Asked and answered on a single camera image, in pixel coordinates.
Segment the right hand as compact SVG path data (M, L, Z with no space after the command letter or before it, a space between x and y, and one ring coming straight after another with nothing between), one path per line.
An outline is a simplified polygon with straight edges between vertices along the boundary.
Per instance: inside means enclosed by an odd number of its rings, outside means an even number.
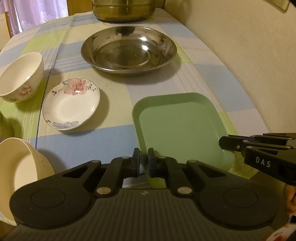
M283 194L285 197L285 209L288 217L292 217L295 214L295 187L286 184L283 188Z

